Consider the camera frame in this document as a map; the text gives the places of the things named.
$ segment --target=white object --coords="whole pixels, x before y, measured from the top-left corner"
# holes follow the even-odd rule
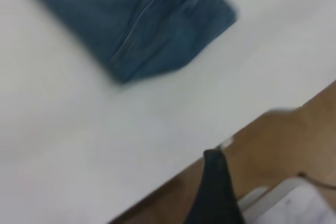
[[[243,213],[246,224],[336,224],[336,215],[310,183],[290,178]]]
[[[336,79],[336,0],[232,0],[184,69],[113,83],[38,0],[0,0],[0,221],[99,224]]]

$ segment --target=blue denim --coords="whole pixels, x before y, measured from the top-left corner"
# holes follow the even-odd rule
[[[235,21],[224,0],[43,0],[120,82],[188,64]]]

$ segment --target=white table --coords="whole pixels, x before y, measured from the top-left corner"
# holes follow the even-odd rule
[[[336,79],[336,0],[232,0],[186,68],[121,87],[38,0],[0,0],[0,220],[106,223]]]

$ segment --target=wooden floor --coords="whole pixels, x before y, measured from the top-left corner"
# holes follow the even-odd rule
[[[336,184],[336,82],[293,112],[262,115],[234,138],[224,153],[237,198],[299,171]],[[201,172],[200,159],[112,223],[183,223]],[[336,191],[321,192],[336,209]]]

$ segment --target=cable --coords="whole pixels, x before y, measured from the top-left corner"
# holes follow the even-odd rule
[[[304,178],[305,180],[309,181],[310,183],[312,183],[313,185],[317,187],[321,187],[321,188],[328,189],[328,190],[336,190],[336,186],[326,184],[314,178],[311,178],[305,172],[299,172],[298,177]]]

